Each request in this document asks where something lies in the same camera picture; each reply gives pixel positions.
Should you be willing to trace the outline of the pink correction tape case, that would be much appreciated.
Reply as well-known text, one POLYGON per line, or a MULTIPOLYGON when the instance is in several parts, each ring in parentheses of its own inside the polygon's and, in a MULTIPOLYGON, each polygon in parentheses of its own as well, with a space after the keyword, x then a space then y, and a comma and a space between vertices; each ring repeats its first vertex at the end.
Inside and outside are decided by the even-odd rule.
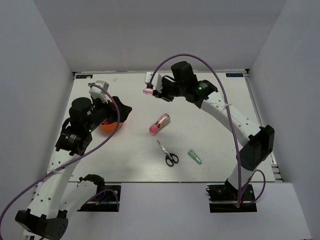
POLYGON ((143 93, 146 94, 146 95, 153 95, 153 89, 150 89, 150 88, 145 88, 143 90, 143 93))

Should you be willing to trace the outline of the black handled scissors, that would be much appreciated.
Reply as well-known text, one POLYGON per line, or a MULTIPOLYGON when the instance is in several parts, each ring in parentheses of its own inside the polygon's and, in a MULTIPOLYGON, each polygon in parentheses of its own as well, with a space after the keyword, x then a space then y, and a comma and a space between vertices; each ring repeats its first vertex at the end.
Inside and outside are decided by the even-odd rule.
POLYGON ((157 140, 157 143, 165 153, 165 162, 169 167, 173 167, 175 164, 179 163, 179 157, 176 154, 169 152, 159 140, 157 140))

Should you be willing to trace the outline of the green correction tape case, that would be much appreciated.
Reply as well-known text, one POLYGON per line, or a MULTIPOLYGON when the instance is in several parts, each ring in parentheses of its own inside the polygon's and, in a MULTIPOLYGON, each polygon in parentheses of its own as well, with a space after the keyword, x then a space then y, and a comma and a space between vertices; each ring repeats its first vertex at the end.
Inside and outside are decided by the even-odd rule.
POLYGON ((187 153, 198 165, 202 164, 202 159, 192 150, 190 149, 187 153))

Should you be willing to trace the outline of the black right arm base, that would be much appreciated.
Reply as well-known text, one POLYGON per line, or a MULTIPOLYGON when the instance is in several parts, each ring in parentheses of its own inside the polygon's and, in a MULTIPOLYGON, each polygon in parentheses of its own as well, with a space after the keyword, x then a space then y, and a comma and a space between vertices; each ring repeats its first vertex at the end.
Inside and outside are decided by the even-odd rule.
POLYGON ((240 207, 237 208, 238 195, 227 193, 224 184, 207 185, 206 192, 209 200, 210 213, 256 213, 256 199, 253 186, 249 184, 242 196, 240 207))

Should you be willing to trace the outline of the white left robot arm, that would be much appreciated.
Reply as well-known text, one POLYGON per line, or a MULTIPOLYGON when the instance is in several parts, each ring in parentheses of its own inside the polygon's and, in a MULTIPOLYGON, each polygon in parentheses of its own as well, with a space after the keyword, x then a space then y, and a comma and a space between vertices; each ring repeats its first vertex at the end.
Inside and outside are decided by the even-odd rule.
POLYGON ((88 174, 80 178, 79 186, 67 197, 65 189, 73 172, 93 140, 92 133, 105 121, 124 123, 132 107, 117 96, 79 97, 72 101, 69 117, 64 121, 48 173, 40 189, 25 210, 19 210, 15 221, 26 231, 48 240, 60 240, 73 213, 86 202, 105 196, 103 177, 88 174))

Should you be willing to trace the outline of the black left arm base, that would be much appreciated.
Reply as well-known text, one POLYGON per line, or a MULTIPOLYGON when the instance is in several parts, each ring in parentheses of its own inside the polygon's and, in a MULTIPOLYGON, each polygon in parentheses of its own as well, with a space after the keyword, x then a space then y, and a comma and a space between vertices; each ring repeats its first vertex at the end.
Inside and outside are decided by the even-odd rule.
POLYGON ((105 185, 106 191, 85 203, 78 212, 117 213, 120 210, 121 185, 105 185))

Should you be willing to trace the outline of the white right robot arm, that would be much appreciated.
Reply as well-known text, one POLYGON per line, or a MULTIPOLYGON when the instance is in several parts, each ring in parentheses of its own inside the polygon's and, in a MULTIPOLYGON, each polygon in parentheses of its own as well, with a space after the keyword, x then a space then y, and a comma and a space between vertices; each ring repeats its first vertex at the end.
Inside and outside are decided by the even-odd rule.
POLYGON ((154 72, 145 79, 145 83, 152 89, 154 97, 167 102, 183 97, 231 132, 237 165, 225 181, 225 192, 229 198, 238 199, 254 171, 272 153, 274 128, 252 122, 228 102, 222 88, 217 88, 208 80, 198 80, 188 62, 175 63, 171 66, 171 72, 172 77, 154 72))

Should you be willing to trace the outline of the orange round pen holder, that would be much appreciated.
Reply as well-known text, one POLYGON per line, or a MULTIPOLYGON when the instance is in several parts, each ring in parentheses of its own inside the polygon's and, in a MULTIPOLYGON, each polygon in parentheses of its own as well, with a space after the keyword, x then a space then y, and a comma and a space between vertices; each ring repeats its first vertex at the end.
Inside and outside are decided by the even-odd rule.
POLYGON ((104 133, 112 133, 115 130, 119 130, 122 127, 123 123, 120 122, 118 127, 117 127, 117 122, 108 122, 108 121, 104 121, 100 126, 99 129, 104 132, 104 133))

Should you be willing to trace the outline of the pink cylindrical pencil case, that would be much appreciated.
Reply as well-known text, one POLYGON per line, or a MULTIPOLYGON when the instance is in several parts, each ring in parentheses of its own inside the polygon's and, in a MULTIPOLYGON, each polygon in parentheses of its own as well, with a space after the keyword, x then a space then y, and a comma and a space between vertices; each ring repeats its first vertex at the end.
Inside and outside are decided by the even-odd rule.
POLYGON ((165 127, 171 120, 171 117, 164 113, 154 124, 149 127, 149 133, 154 136, 156 135, 160 129, 165 127))

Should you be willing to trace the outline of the left corner label sticker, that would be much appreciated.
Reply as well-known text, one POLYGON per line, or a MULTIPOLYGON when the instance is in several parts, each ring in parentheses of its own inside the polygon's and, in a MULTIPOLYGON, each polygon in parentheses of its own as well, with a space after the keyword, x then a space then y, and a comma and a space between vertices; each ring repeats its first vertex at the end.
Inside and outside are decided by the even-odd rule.
POLYGON ((92 74, 78 74, 75 76, 76 79, 92 79, 92 74))

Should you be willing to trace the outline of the corner label sticker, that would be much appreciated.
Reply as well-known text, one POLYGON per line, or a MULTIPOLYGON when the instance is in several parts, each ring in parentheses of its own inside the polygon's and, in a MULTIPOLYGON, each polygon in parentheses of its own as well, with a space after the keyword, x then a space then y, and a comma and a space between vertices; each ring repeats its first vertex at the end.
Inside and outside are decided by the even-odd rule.
POLYGON ((244 75, 242 73, 226 73, 227 78, 243 78, 244 75))
POLYGON ((78 74, 75 76, 76 79, 92 79, 92 74, 78 74))

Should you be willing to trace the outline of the right corner label sticker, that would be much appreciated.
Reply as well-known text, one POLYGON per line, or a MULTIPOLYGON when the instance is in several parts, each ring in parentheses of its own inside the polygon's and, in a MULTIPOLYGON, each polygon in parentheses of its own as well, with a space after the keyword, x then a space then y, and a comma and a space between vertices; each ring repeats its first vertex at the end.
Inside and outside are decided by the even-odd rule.
POLYGON ((242 73, 226 73, 227 78, 243 78, 244 75, 242 73))

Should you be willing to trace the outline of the aluminium table edge rail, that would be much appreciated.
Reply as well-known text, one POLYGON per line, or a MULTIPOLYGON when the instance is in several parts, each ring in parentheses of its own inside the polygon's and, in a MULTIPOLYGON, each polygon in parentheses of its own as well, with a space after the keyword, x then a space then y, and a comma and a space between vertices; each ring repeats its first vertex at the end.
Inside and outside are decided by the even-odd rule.
MULTIPOLYGON (((259 125, 261 127, 265 127, 266 124, 263 124, 262 118, 261 118, 260 113, 258 111, 257 101, 254 98, 253 90, 250 86, 249 71, 246 70, 243 75, 244 75, 243 86, 245 88, 245 93, 243 95, 244 95, 245 101, 243 102, 242 105, 243 105, 245 115, 247 116, 247 118, 251 122, 254 122, 256 125, 259 125)), ((268 157, 264 161, 263 165, 266 165, 267 163, 269 163, 270 170, 272 171, 272 176, 274 178, 273 182, 274 183, 282 183, 283 178, 281 176, 280 169, 279 169, 279 166, 278 166, 278 163, 276 161, 276 158, 275 158, 273 151, 268 155, 268 157)))

